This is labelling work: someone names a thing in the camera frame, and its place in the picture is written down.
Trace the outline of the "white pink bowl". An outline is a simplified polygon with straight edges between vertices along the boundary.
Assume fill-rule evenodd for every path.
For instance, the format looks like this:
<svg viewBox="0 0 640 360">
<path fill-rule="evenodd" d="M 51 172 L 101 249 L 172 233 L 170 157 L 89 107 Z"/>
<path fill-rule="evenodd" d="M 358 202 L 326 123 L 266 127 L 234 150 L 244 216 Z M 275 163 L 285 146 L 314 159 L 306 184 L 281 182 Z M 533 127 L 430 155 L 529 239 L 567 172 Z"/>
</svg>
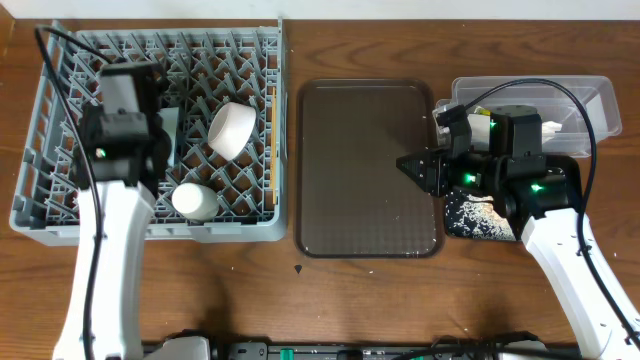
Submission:
<svg viewBox="0 0 640 360">
<path fill-rule="evenodd" d="M 226 161 L 236 158 L 244 149 L 256 121 L 254 108 L 229 102 L 214 116 L 208 132 L 208 145 Z"/>
</svg>

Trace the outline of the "yellow round plate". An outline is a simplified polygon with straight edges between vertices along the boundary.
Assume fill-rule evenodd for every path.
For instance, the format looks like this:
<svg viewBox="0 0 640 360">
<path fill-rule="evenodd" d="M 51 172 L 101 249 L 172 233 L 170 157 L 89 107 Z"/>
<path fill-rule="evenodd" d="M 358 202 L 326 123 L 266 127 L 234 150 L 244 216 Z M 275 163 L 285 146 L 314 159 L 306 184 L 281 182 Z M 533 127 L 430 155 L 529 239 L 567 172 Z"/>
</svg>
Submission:
<svg viewBox="0 0 640 360">
<path fill-rule="evenodd" d="M 162 119 L 162 128 L 168 134 L 170 139 L 170 152 L 168 157 L 168 165 L 174 166 L 177 153 L 177 137 L 178 137 L 178 125 L 180 120 L 180 108 L 171 107 L 163 108 L 159 111 L 159 116 Z"/>
</svg>

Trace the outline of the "white napkin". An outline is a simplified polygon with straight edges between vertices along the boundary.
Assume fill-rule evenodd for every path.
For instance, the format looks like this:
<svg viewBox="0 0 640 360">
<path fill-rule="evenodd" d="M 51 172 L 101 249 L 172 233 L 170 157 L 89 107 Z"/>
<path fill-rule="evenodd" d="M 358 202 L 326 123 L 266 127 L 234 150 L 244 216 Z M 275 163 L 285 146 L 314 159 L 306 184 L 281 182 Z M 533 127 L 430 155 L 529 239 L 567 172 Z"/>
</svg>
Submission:
<svg viewBox="0 0 640 360">
<path fill-rule="evenodd" d="M 471 127 L 471 145 L 479 151 L 489 150 L 490 129 L 492 119 L 490 116 L 470 114 L 468 121 Z M 560 123 L 546 121 L 542 123 L 542 144 L 553 139 L 562 129 Z"/>
</svg>

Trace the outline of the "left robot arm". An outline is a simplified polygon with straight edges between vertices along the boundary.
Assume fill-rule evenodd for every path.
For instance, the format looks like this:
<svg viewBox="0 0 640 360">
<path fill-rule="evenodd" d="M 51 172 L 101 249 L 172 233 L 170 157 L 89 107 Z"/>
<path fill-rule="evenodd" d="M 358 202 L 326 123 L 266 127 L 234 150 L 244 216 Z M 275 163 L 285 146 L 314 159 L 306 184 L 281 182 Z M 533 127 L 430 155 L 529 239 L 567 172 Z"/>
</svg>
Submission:
<svg viewBox="0 0 640 360">
<path fill-rule="evenodd" d="M 79 244 L 56 359 L 140 359 L 139 292 L 147 228 L 171 140 L 162 127 L 159 67 L 115 63 L 98 75 L 102 101 L 75 124 L 70 176 Z"/>
</svg>

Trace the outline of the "yellow green snack wrapper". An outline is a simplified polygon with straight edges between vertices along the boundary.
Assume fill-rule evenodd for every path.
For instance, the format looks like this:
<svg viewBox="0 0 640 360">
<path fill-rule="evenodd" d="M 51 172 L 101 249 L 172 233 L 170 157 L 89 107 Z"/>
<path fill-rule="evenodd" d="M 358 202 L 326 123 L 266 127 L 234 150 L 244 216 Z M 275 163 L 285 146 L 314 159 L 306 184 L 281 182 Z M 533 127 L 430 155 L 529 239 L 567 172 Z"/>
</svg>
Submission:
<svg viewBox="0 0 640 360">
<path fill-rule="evenodd" d="M 477 115 L 483 115 L 483 116 L 490 116 L 491 115 L 491 111 L 490 110 L 488 110 L 488 109 L 486 109 L 484 107 L 481 107 L 481 106 L 476 106 L 474 108 L 474 110 L 473 110 L 473 113 L 477 114 Z"/>
</svg>

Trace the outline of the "white cup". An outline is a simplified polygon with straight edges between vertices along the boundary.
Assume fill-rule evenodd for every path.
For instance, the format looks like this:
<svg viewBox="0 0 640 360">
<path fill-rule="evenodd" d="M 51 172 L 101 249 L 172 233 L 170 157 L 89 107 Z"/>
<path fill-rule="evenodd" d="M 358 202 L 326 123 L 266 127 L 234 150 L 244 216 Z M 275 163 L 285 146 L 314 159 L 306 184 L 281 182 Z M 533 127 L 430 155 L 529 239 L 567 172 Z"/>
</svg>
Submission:
<svg viewBox="0 0 640 360">
<path fill-rule="evenodd" d="M 212 220 L 219 211 L 217 194 L 209 187 L 184 183 L 175 188 L 171 196 L 173 207 L 191 221 Z"/>
</svg>

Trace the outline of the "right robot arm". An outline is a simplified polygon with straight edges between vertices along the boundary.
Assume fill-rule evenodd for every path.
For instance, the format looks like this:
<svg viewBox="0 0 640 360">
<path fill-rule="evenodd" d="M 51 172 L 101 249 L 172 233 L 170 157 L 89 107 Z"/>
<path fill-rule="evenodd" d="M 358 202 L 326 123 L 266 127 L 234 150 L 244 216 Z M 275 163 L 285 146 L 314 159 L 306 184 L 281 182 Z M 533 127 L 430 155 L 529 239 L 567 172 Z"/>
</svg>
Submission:
<svg viewBox="0 0 640 360">
<path fill-rule="evenodd" d="M 581 354 L 638 358 L 639 313 L 594 239 L 577 162 L 544 153 L 538 111 L 508 105 L 476 115 L 456 106 L 436 121 L 448 144 L 402 156 L 397 168 L 434 197 L 491 197 L 549 280 Z"/>
</svg>

